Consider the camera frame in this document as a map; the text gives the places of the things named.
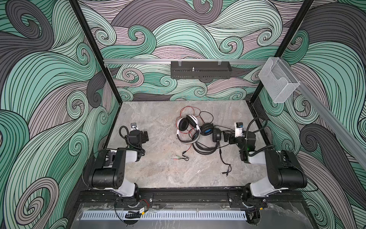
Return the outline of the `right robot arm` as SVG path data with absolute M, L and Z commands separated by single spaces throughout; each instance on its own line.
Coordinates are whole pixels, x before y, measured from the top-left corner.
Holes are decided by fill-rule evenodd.
M 241 161 L 266 166 L 264 178 L 245 186 L 245 200 L 302 189 L 308 184 L 308 178 L 292 151 L 278 151 L 273 144 L 260 149 L 255 148 L 256 133 L 262 131 L 267 122 L 265 118 L 256 117 L 249 122 L 247 128 L 244 128 L 242 122 L 238 122 L 234 124 L 234 130 L 224 132 L 224 141 L 238 147 Z

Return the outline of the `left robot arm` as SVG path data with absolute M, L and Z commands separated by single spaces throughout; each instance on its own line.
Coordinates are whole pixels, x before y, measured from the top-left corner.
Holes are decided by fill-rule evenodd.
M 138 199 L 138 185 L 125 178 L 125 166 L 145 156 L 143 144 L 149 141 L 149 136 L 136 123 L 131 123 L 130 128 L 121 126 L 119 134 L 127 147 L 101 150 L 89 174 L 88 186 L 98 191 L 111 191 L 122 198 Z

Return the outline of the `white headphones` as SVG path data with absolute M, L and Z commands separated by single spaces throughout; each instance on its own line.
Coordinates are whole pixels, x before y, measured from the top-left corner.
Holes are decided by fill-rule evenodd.
M 181 132 L 188 130 L 189 127 L 192 127 L 193 129 L 196 130 L 195 134 L 193 135 L 193 139 L 182 140 L 180 138 L 179 134 Z M 189 144 L 196 143 L 201 136 L 201 129 L 199 127 L 199 121 L 198 121 L 197 117 L 190 114 L 190 115 L 187 115 L 186 117 L 181 117 L 180 119 L 178 119 L 176 136 L 177 136 L 178 140 L 183 144 L 189 145 Z

